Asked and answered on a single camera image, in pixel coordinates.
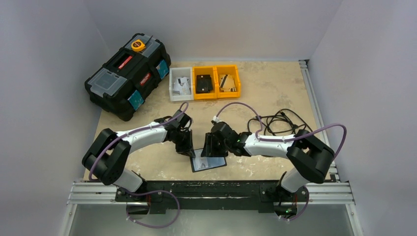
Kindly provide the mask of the black leather card holder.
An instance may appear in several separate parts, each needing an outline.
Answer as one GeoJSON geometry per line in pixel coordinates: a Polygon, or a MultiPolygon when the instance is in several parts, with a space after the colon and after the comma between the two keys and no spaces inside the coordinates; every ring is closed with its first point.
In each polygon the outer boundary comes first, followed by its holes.
{"type": "Polygon", "coordinates": [[[227,166],[225,157],[202,157],[202,148],[195,149],[195,156],[190,158],[192,172],[200,172],[227,166]]]}

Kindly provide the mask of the gold credit card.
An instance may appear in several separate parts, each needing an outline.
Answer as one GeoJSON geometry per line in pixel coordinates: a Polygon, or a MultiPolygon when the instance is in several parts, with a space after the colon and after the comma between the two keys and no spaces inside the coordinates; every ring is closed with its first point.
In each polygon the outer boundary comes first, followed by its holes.
{"type": "Polygon", "coordinates": [[[221,90],[230,90],[235,87],[234,78],[230,74],[220,75],[219,87],[221,90]]]}

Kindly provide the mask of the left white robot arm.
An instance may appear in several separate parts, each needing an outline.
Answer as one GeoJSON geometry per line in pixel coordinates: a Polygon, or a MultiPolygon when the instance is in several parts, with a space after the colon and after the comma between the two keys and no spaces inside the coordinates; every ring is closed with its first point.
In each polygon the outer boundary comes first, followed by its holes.
{"type": "Polygon", "coordinates": [[[159,118],[149,125],[115,132],[102,130],[82,159],[82,165],[104,185],[116,185],[127,190],[134,201],[145,198],[146,181],[126,168],[130,154],[144,147],[172,142],[178,154],[195,157],[192,143],[192,118],[177,110],[170,117],[159,118]]]}

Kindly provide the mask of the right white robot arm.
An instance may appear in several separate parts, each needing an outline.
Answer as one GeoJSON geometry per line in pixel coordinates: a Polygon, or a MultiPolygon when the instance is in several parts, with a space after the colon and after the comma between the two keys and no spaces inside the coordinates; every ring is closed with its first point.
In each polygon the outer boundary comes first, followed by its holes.
{"type": "Polygon", "coordinates": [[[236,156],[280,157],[290,160],[293,168],[285,173],[276,187],[277,196],[290,199],[308,183],[324,182],[335,152],[306,130],[294,135],[264,136],[252,132],[237,133],[227,123],[213,124],[206,133],[202,157],[236,156]]]}

